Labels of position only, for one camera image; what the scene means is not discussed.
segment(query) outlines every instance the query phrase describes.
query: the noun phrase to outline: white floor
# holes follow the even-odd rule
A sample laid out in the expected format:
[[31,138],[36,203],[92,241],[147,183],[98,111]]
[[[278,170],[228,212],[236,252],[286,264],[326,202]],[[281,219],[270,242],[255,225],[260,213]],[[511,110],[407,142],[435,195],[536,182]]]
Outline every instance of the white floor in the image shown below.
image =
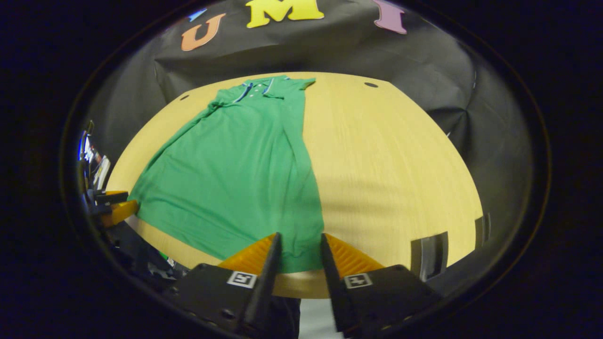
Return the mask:
[[343,339],[335,330],[330,299],[302,299],[299,339]]

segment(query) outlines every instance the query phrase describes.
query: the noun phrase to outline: round table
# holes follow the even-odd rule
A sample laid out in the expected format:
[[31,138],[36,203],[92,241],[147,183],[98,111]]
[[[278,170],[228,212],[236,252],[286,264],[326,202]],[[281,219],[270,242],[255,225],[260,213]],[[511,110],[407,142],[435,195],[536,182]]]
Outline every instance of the round table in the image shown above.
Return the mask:
[[[475,249],[482,217],[471,175],[444,131],[392,84],[355,75],[289,72],[316,78],[306,89],[303,139],[323,210],[324,231],[385,266],[411,263],[411,241],[448,232],[452,265]],[[106,190],[131,191],[155,152],[215,98],[260,74],[183,93],[131,140]],[[132,216],[126,222],[152,246],[182,265],[221,260]],[[328,298],[322,270],[278,274],[274,295]]]

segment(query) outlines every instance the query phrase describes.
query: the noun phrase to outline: wrinkled fabric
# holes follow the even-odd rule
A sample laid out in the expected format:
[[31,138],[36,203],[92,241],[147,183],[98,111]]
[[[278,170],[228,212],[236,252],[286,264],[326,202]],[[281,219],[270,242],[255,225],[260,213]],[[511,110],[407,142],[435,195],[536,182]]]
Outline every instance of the wrinkled fabric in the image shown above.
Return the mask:
[[138,217],[218,259],[280,232],[282,273],[321,268],[324,223],[302,139],[314,81],[281,75],[220,90],[143,170],[129,198]]

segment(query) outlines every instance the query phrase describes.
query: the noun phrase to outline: purple letter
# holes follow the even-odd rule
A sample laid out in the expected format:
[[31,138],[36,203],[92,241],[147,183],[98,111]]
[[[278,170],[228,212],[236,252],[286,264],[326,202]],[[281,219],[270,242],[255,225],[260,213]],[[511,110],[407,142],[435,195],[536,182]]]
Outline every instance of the purple letter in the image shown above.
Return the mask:
[[404,11],[385,1],[373,1],[379,6],[379,20],[375,20],[375,25],[396,33],[406,34],[406,30],[402,27],[402,14],[404,14]]

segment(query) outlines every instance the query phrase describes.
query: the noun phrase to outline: letter m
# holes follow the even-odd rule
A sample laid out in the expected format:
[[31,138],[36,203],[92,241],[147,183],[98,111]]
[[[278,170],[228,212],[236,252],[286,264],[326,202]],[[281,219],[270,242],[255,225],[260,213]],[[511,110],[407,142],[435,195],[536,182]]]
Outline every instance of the letter m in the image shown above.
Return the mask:
[[288,18],[290,20],[310,20],[322,19],[324,14],[318,10],[316,0],[252,0],[246,3],[251,7],[251,21],[247,24],[248,28],[267,25],[270,19],[268,14],[276,21],[282,21],[292,9]]

